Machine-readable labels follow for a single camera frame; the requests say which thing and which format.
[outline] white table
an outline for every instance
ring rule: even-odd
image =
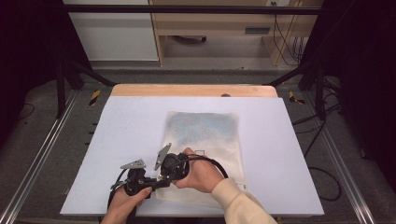
[[[136,96],[139,95],[134,93],[136,90],[151,96]],[[253,90],[250,95],[270,97],[152,96],[159,95],[155,90],[165,95],[194,95],[196,90],[201,90],[199,95],[229,93],[231,96],[240,95],[239,91],[245,94]],[[103,215],[110,186],[116,181],[120,166],[130,161],[143,159],[148,166],[146,176],[154,177],[157,173],[153,167],[157,152],[163,147],[168,111],[236,113],[247,191],[273,216],[324,214],[286,107],[283,100],[276,97],[274,89],[178,85],[119,85],[114,89],[61,214]],[[220,217],[223,211],[160,201],[152,193],[151,199],[138,208],[137,215]]]

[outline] beige sleeve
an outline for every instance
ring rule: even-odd
[[[212,197],[224,209],[227,224],[276,224],[254,197],[239,189],[232,178],[223,179],[212,191]]]

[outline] metal frame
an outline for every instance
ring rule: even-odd
[[[63,115],[59,119],[55,120],[51,130],[49,131],[49,134],[47,135],[46,140],[44,141],[37,155],[35,156],[35,160],[32,162],[29,170],[27,171],[25,177],[20,183],[20,186],[18,187],[17,191],[12,197],[10,203],[8,204],[6,209],[2,212],[0,216],[1,224],[13,223],[17,218],[17,215],[20,212],[24,201],[26,200],[30,190],[32,189],[35,180],[40,174],[44,162],[46,161],[48,155],[50,154],[52,147],[59,133],[61,132],[62,127],[64,126],[70,114],[70,111],[73,108],[77,96],[78,96],[78,91],[71,90],[71,93],[66,103],[67,107]]]
[[[272,15],[332,15],[337,10],[323,9],[321,7],[201,7],[201,6],[125,6],[125,5],[47,5],[42,6],[43,10],[62,10],[66,12],[91,12],[91,13],[204,13],[204,14],[272,14]],[[296,70],[286,74],[281,79],[275,80],[270,85],[277,86],[284,80],[298,75],[299,72],[316,65],[319,60],[300,65]],[[59,78],[62,78],[62,71],[58,71]],[[0,224],[13,223],[17,214],[29,194],[35,180],[37,179],[40,170],[50,154],[52,146],[59,135],[72,107],[77,98],[78,91],[72,91],[67,102],[67,107],[62,116],[56,119],[47,139],[38,151],[35,160],[29,168],[27,174],[22,180],[19,188],[14,194],[11,202],[0,216]],[[314,105],[311,97],[304,95],[313,112]],[[332,162],[341,178],[341,182],[345,188],[346,194],[352,203],[352,206],[361,223],[375,223],[374,218],[361,196],[361,192],[357,187],[352,175],[348,171],[341,155],[339,154],[335,143],[333,142],[328,130],[323,129],[323,141],[325,142]]]

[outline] wooden edge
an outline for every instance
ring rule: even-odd
[[[277,97],[272,86],[251,85],[175,85],[175,84],[119,84],[111,96],[221,96]]]

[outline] floor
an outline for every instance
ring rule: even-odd
[[[287,55],[288,63],[293,59]],[[123,69],[109,64],[96,64],[95,70],[113,81],[123,83],[221,83],[256,84],[268,83],[291,70],[294,65],[280,64],[273,67],[259,37],[209,36],[205,43],[195,39],[173,37],[169,39],[163,66],[153,63],[136,62]],[[84,155],[92,139],[95,124],[100,118],[103,106],[111,92],[89,77],[83,76],[86,84],[78,91],[76,102],[58,133],[53,146],[45,154],[40,173],[35,183],[26,189],[24,204],[17,207],[15,223],[97,223],[96,217],[63,217],[59,215],[67,191],[74,181]],[[279,97],[284,99],[292,122],[312,115],[309,101],[311,91],[300,92],[296,86],[299,77],[292,78],[276,88]],[[31,90],[26,97],[26,106],[21,112],[21,120],[15,125],[13,134],[0,151],[0,210],[4,211],[17,191],[23,177],[52,125],[56,122],[56,88],[51,81]],[[89,105],[92,93],[101,94],[94,106]],[[297,100],[290,100],[290,92]],[[69,96],[74,91],[67,90]],[[329,94],[326,107],[337,105],[337,98]],[[303,152],[313,141],[320,121],[309,120],[295,126]],[[343,185],[340,198],[334,202],[321,200],[325,215],[322,217],[282,217],[283,223],[396,223],[396,195],[388,186],[374,161],[361,158],[359,143],[340,110],[327,116],[325,128],[315,141],[306,157],[308,166],[326,170],[340,181],[342,177],[337,165],[332,161],[325,131],[331,134],[337,151],[348,168],[359,194],[369,208],[372,220],[362,220]],[[311,170],[318,194],[323,198],[337,196],[337,185],[329,175],[316,169]]]

